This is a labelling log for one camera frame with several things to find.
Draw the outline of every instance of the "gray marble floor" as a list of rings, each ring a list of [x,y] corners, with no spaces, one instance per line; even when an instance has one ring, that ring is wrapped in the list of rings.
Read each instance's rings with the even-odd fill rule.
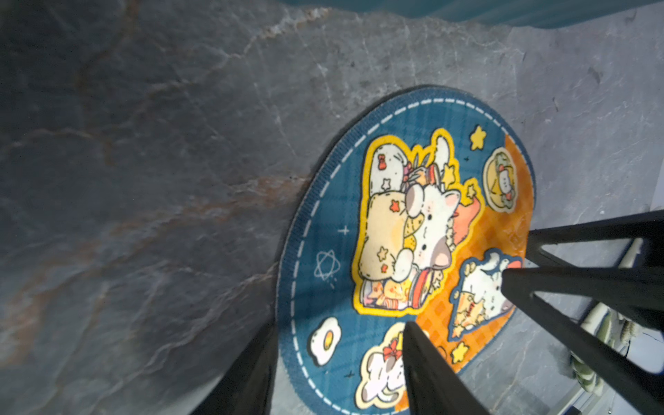
[[[498,110],[535,166],[534,228],[643,210],[664,156],[664,4],[554,31],[263,0],[5,0],[0,19],[6,414],[185,413],[272,315],[321,155],[386,94]],[[542,414],[566,356],[517,313],[462,379],[492,413]],[[306,411],[286,382],[274,406]]]

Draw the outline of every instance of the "yellow star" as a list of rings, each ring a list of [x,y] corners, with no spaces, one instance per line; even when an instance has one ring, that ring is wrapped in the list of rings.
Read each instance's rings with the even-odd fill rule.
[[[477,191],[475,190],[475,186],[473,186],[473,185],[468,186],[468,198],[470,200],[473,200],[475,198],[476,194],[477,194]]]
[[[475,131],[470,135],[470,149],[477,150],[484,148],[484,139],[487,137],[486,131],[482,129],[479,125],[475,128]]]
[[[378,261],[385,261],[385,258],[387,258],[388,250],[383,248],[382,246],[380,247],[380,250],[378,251]]]
[[[465,354],[468,353],[470,347],[466,346],[464,342],[459,343],[459,345],[452,351],[452,363],[463,362]]]
[[[454,166],[448,166],[445,164],[443,166],[443,177],[440,179],[440,182],[443,183],[445,185],[445,189],[447,189],[455,181]]]

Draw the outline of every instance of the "cartoon print rug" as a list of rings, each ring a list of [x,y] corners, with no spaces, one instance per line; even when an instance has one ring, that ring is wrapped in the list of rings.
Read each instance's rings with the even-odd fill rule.
[[[533,170],[503,118],[468,94],[391,98],[336,144],[302,200],[279,271],[280,353],[317,414],[408,412],[416,321],[458,372],[514,312]]]

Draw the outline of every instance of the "cartoon bunny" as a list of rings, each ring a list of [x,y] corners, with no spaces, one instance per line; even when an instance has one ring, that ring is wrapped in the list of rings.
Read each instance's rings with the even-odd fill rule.
[[[362,389],[362,400],[370,402],[378,397],[385,403],[396,402],[406,386],[404,377],[404,359],[401,353],[385,356],[376,352],[367,361],[369,381]]]

